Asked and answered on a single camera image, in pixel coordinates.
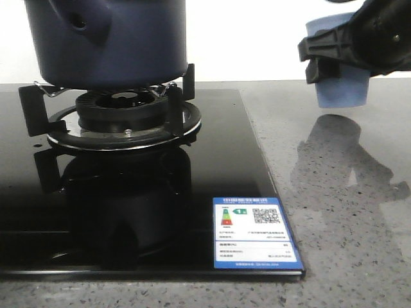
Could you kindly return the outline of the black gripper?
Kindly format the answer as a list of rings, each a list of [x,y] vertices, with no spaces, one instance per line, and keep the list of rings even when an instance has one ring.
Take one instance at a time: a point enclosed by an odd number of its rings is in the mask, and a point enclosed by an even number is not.
[[[303,38],[299,60],[309,61],[306,82],[341,77],[355,55],[375,74],[410,70],[410,0],[365,1],[351,20]]]

